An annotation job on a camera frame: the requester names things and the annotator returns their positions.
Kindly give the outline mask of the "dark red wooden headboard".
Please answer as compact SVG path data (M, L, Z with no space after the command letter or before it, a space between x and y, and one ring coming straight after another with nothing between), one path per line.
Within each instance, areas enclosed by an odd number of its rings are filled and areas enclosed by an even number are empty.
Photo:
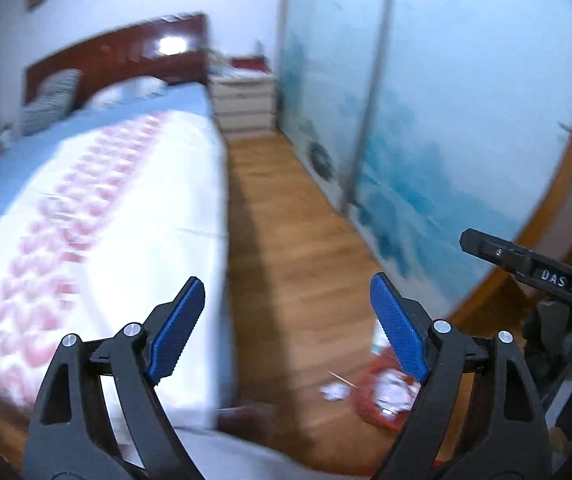
M160 16L105 32L59 50L24 69L27 104L40 84L60 70L80 70L77 110L97 91L139 76L168 84L207 82L209 18L205 13Z

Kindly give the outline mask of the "plaid grey pillow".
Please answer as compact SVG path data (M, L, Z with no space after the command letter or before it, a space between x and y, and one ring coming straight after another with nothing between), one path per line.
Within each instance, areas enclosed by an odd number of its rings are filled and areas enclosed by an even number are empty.
M31 136L66 118L76 102L81 78L82 72L74 68L48 76L34 99L21 109L21 134Z

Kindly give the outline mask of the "orange plastic trash basket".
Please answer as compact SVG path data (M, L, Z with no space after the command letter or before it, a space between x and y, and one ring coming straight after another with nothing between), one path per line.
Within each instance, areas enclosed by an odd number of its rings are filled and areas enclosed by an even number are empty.
M420 383L402 372L391 347L373 356L351 390L352 408L367 424L399 432L412 410Z

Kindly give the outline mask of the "white pillow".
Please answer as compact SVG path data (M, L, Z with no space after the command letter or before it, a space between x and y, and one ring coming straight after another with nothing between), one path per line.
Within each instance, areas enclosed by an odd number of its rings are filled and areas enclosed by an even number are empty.
M103 110L140 99L162 96L167 88L165 81L154 76L134 77L98 90L86 101L84 108Z

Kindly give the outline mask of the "white green toothpaste box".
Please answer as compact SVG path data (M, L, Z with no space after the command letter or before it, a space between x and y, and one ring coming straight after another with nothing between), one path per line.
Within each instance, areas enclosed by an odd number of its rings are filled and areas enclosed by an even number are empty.
M382 328L382 324L380 324L379 320L375 321L374 330L373 330L373 337L372 337L372 345L371 345L371 354L374 356L379 356L384 350L390 347L390 342L387 338L387 335Z

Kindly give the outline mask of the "beige wooden nightstand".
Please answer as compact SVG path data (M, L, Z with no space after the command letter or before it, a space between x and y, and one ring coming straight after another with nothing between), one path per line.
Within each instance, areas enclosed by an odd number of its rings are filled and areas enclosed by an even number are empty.
M208 79L213 115L224 136L272 134L276 77L262 70L229 68Z

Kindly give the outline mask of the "floral sliding wardrobe door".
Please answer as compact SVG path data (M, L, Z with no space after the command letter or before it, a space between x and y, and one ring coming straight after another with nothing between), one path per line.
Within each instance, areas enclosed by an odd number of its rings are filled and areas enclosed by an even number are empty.
M572 0L288 0L280 128L404 296L451 314L572 135Z

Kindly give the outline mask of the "crumpled white paper on floor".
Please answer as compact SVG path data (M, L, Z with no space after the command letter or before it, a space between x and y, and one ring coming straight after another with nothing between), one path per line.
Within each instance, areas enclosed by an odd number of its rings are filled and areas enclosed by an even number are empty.
M345 382L329 382L320 387L320 393L327 402L340 402L348 399L351 389Z

